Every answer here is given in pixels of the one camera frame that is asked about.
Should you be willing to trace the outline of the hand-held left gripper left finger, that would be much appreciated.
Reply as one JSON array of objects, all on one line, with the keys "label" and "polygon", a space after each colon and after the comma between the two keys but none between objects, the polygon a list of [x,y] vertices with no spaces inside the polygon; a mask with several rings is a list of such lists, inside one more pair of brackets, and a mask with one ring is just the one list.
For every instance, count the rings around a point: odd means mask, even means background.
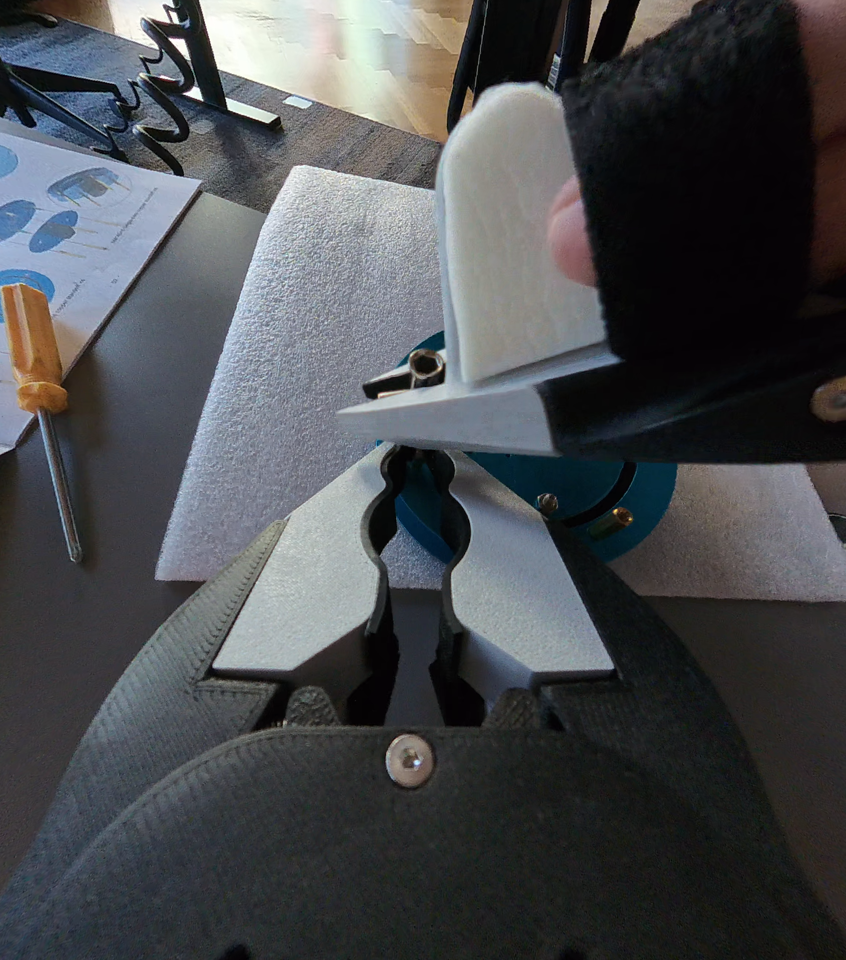
[{"label": "hand-held left gripper left finger", "polygon": [[384,443],[294,510],[214,672],[320,687],[349,723],[381,725],[399,660],[381,551],[400,487],[401,448]]}]

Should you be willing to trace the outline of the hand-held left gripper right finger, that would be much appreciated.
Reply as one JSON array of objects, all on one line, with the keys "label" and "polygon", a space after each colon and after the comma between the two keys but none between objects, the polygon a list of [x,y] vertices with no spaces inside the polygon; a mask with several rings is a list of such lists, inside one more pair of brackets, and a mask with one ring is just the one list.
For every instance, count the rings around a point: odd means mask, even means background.
[{"label": "hand-held left gripper right finger", "polygon": [[429,667],[449,726],[507,690],[602,680],[614,665],[542,516],[465,454],[429,451],[453,550]]}]

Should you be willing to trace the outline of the blue round base plate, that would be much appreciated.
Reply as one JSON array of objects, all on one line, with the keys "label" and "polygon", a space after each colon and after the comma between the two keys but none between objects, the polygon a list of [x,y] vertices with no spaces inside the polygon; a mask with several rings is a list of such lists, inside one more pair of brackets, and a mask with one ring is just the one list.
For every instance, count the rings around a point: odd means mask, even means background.
[{"label": "blue round base plate", "polygon": [[[469,457],[531,507],[539,496],[555,496],[552,518],[605,562],[621,557],[651,533],[669,508],[677,476],[673,463],[582,462],[483,452],[470,452]],[[632,511],[633,523],[609,538],[591,539],[590,526],[618,506]],[[423,462],[407,468],[395,510],[416,546],[443,564],[450,562],[453,553],[440,534],[440,494]]]}]

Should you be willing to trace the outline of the dark grey desk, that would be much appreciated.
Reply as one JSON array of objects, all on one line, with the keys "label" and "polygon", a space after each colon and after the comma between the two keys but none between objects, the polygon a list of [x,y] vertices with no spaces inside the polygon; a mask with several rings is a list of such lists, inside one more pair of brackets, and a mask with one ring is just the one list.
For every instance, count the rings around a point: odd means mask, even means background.
[{"label": "dark grey desk", "polygon": [[[0,894],[100,705],[195,587],[154,571],[264,219],[200,196],[69,375],[58,430],[83,563],[40,439],[0,456]],[[846,603],[649,602],[715,682],[846,929]]]}]

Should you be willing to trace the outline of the black metal desk leg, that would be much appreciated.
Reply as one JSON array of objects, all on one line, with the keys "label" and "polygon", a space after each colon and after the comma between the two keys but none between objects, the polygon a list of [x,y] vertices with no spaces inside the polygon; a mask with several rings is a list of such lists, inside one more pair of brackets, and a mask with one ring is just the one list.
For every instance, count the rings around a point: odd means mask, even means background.
[{"label": "black metal desk leg", "polygon": [[222,114],[254,121],[269,130],[281,130],[282,119],[277,114],[226,96],[200,2],[172,1],[164,9],[170,19],[169,25],[162,30],[171,40],[185,42],[189,51],[189,67],[194,77],[189,87],[180,87],[176,83],[173,87],[167,87],[166,92],[170,96],[199,102]]}]

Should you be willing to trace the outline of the white foam sheet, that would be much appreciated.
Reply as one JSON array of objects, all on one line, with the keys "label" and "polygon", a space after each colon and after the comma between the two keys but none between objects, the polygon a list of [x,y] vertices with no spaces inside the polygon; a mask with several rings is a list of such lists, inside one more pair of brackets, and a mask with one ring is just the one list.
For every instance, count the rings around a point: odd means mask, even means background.
[{"label": "white foam sheet", "polygon": [[[296,166],[261,229],[156,567],[206,581],[368,450],[337,410],[441,320],[433,192]],[[610,565],[649,596],[846,602],[846,552],[797,465],[681,466]]]}]

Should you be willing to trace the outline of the printed instruction manual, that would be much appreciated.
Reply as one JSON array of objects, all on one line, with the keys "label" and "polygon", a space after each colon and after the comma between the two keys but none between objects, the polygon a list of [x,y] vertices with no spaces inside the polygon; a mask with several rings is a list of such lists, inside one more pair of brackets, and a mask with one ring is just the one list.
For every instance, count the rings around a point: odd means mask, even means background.
[{"label": "printed instruction manual", "polygon": [[[198,180],[0,129],[0,288],[46,295],[66,373],[198,190]],[[31,423],[16,389],[0,301],[0,455]]]}]

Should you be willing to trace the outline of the black chair base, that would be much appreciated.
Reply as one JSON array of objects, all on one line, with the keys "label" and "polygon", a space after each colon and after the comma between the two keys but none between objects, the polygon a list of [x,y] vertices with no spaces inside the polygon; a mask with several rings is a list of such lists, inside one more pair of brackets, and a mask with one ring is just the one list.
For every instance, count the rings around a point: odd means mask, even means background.
[{"label": "black chair base", "polygon": [[[33,11],[29,1],[0,1],[0,27],[14,26],[24,22],[40,23],[45,27],[57,26],[57,19]],[[121,126],[93,126],[72,112],[51,94],[54,92],[99,93],[110,97],[110,104]],[[34,67],[7,63],[0,57],[0,117],[10,110],[23,126],[35,128],[33,112],[37,111],[65,124],[96,142],[95,150],[119,162],[127,162],[126,154],[117,145],[114,134],[124,133],[129,126],[129,117],[135,107],[123,97],[119,87],[109,81],[54,73]]]}]

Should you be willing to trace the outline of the yellow handled screwdriver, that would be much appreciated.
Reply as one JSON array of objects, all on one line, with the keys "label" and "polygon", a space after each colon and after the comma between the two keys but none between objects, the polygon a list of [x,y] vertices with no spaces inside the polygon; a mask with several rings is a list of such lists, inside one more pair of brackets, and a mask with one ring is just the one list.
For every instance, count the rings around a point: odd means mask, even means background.
[{"label": "yellow handled screwdriver", "polygon": [[53,422],[55,414],[68,408],[69,396],[48,299],[42,291],[16,283],[0,288],[0,300],[18,404],[37,416],[69,558],[80,563],[83,550]]}]

